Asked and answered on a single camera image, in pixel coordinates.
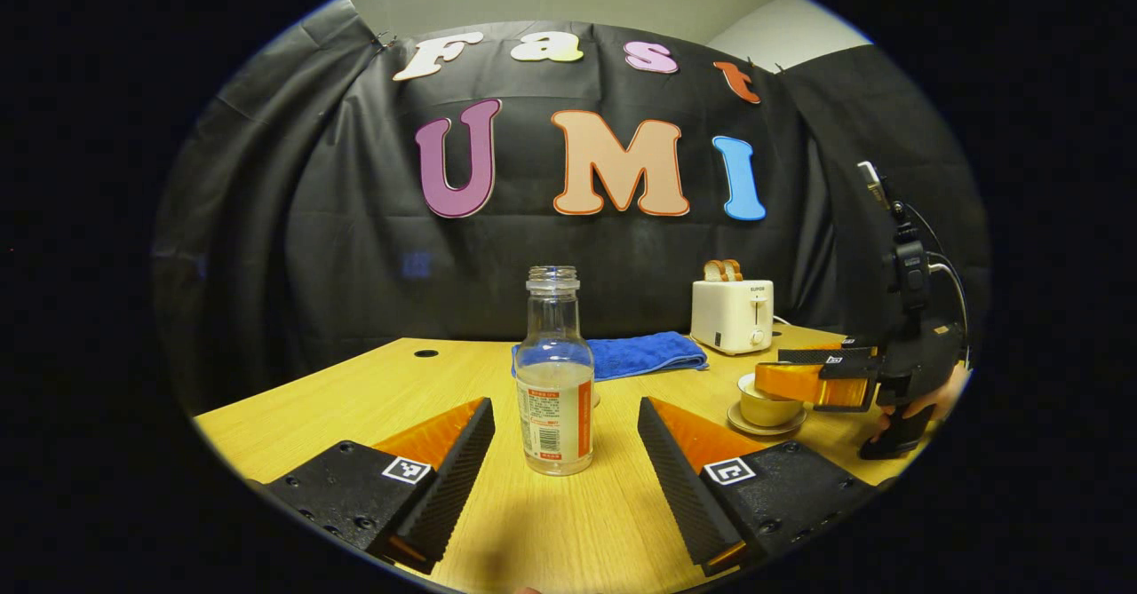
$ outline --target hand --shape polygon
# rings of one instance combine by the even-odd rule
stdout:
[[[963,388],[968,385],[968,379],[970,379],[970,377],[971,371],[963,368],[963,363],[955,364],[955,368],[952,369],[952,376],[948,377],[947,382],[938,388],[935,388],[933,391],[918,397],[918,399],[910,403],[908,407],[904,411],[903,418],[911,419],[912,416],[918,415],[924,407],[935,404],[936,407],[931,412],[930,420],[941,420],[943,416],[946,416],[952,410],[952,406],[955,405],[955,401],[960,398],[960,394],[963,393]],[[877,440],[880,439],[880,435],[882,435],[888,429],[888,426],[891,424],[889,423],[886,414],[895,414],[896,406],[883,405],[880,407],[880,411],[885,414],[881,414],[880,418],[877,419],[877,426],[880,428],[880,431],[877,432],[877,436],[872,437],[872,443],[877,443]]]

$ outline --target blue towel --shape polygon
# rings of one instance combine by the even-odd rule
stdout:
[[[662,370],[707,369],[707,355],[698,345],[679,332],[659,332],[626,339],[587,339],[592,348],[596,380],[607,381]],[[517,353],[518,346],[513,346]],[[517,376],[513,364],[511,373]]]

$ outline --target wooden table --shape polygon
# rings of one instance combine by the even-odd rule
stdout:
[[[738,379],[753,372],[757,361],[774,360],[779,347],[835,340],[835,335],[805,328],[778,330],[781,336],[762,353],[727,356],[704,347],[711,364],[704,371],[597,383],[596,456],[584,472],[568,477],[538,475],[525,465],[509,343],[399,339],[205,413],[197,423],[239,473],[268,482],[335,442],[371,445],[488,396],[497,434],[446,555],[426,578],[463,592],[495,594],[521,586],[545,594],[677,592],[708,579],[687,555],[637,434],[639,402],[655,396],[725,426],[727,411],[738,401]],[[414,355],[422,349],[439,354]],[[877,485],[901,473],[935,430],[930,424],[907,459],[863,461],[857,449],[875,431],[879,414],[875,405],[860,414],[811,411],[796,431],[758,440],[794,438]]]

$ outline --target white toaster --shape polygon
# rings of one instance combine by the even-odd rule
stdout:
[[[727,354],[770,347],[774,321],[772,281],[695,281],[691,337]]]

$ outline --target clear bottle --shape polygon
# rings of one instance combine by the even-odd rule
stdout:
[[[549,476],[592,462],[592,350],[580,336],[576,269],[529,269],[529,333],[514,355],[525,462]]]

